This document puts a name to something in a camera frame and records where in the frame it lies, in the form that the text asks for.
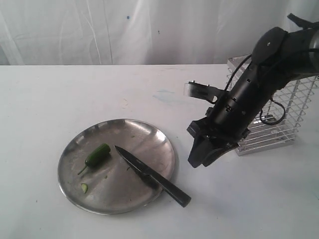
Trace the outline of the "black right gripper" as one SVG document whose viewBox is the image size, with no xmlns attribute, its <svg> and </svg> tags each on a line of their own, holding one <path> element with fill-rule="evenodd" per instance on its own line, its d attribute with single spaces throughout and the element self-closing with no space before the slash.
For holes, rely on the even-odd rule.
<svg viewBox="0 0 319 239">
<path fill-rule="evenodd" d="M 193 168 L 201 164 L 207 167 L 236 149 L 264 106 L 264 92 L 189 92 L 188 96 L 206 101 L 217 97 L 206 116 L 192 121 L 187 129 L 194 138 L 188 157 Z"/>
</svg>

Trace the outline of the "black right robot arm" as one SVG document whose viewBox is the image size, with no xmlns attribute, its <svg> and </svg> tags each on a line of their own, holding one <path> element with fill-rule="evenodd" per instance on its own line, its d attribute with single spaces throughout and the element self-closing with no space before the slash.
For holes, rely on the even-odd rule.
<svg viewBox="0 0 319 239">
<path fill-rule="evenodd" d="M 238 147 L 249 134 L 249 124 L 273 94 L 295 79 L 319 73 L 319 32 L 304 29 L 288 33 L 275 27 L 257 42 L 251 62 L 231 90 L 189 82 L 190 97 L 211 104 L 205 117 L 191 122 L 194 139 L 188 162 L 209 166 Z"/>
</svg>

